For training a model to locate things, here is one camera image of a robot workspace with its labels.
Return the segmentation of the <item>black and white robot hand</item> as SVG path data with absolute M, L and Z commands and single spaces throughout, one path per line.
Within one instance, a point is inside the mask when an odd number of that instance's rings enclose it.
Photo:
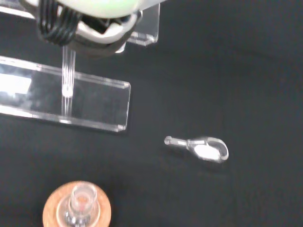
M 159 38 L 159 0 L 22 0 L 36 20 L 38 36 L 93 58 Z

